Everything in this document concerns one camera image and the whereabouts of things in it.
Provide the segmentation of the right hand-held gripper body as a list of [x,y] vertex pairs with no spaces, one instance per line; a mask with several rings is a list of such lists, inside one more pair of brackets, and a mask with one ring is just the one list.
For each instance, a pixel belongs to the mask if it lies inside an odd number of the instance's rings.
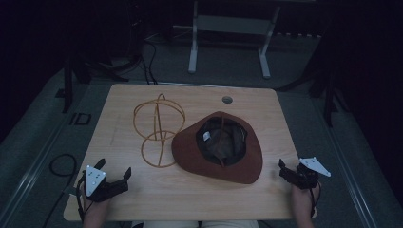
[[297,175],[299,177],[300,189],[315,188],[318,183],[319,174],[328,178],[332,176],[331,172],[316,157],[299,159]]

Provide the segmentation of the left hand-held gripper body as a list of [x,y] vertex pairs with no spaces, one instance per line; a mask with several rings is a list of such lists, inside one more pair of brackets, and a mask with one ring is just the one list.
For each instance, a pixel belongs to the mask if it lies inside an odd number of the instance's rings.
[[114,182],[106,181],[106,172],[98,170],[95,166],[86,167],[86,192],[89,200],[102,202],[122,194],[128,190],[128,182],[123,179]]

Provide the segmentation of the brown felt hat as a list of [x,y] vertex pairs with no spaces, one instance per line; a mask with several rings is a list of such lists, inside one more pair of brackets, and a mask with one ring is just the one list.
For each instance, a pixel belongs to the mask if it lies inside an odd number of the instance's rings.
[[254,183],[263,166],[253,127],[225,112],[212,113],[178,133],[171,149],[183,170],[224,181]]

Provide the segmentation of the gold wire hat stand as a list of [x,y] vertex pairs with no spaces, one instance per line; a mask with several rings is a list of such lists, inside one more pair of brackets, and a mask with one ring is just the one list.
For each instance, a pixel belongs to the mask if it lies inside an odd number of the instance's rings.
[[167,143],[184,128],[186,115],[175,101],[160,93],[154,100],[138,104],[133,110],[133,127],[143,139],[140,147],[143,160],[150,166],[166,168],[176,162],[166,157]]

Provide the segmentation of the person's right hand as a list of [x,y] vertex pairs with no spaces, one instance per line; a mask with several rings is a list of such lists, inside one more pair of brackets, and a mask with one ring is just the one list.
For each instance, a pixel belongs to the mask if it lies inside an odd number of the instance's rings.
[[319,186],[311,190],[292,186],[292,212],[295,220],[312,218],[312,210],[319,193]]

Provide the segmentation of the person's left hand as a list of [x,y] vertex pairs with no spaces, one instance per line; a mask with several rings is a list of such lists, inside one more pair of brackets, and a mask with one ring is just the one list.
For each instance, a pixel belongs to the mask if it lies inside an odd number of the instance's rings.
[[93,202],[86,198],[85,190],[82,190],[83,201],[84,201],[84,223],[96,222],[105,223],[108,214],[108,207],[110,200],[105,200],[102,202]]

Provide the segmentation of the black tripod stand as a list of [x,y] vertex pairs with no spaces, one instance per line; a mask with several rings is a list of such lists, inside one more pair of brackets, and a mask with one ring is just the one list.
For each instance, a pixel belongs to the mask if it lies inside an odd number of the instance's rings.
[[81,84],[91,81],[89,70],[94,69],[102,75],[116,82],[128,82],[127,78],[118,75],[119,71],[133,68],[141,62],[140,56],[129,56],[128,61],[120,66],[105,66],[84,53],[74,53],[65,59],[64,87],[56,93],[57,98],[64,99],[63,113],[67,113],[73,102],[73,75]]
[[325,66],[318,61],[311,60],[304,68],[302,75],[299,78],[287,85],[276,88],[276,91],[285,92],[312,81],[313,83],[308,90],[308,94],[311,98],[319,98],[324,94],[325,102],[323,107],[323,118],[325,123],[329,127],[332,127],[332,113],[336,111],[334,99],[338,100],[336,95],[337,74],[337,66]]

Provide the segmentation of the white metal stand frame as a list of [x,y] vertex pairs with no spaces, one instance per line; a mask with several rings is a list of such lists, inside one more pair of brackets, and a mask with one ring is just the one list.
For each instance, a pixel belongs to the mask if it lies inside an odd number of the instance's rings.
[[189,73],[195,73],[197,70],[198,32],[200,30],[203,30],[263,35],[265,37],[264,43],[261,47],[258,48],[260,69],[262,77],[264,79],[269,79],[271,77],[266,52],[273,36],[274,28],[277,23],[281,7],[275,7],[272,13],[272,18],[270,20],[199,14],[198,7],[199,1],[194,0],[192,19],[192,44],[188,64]]

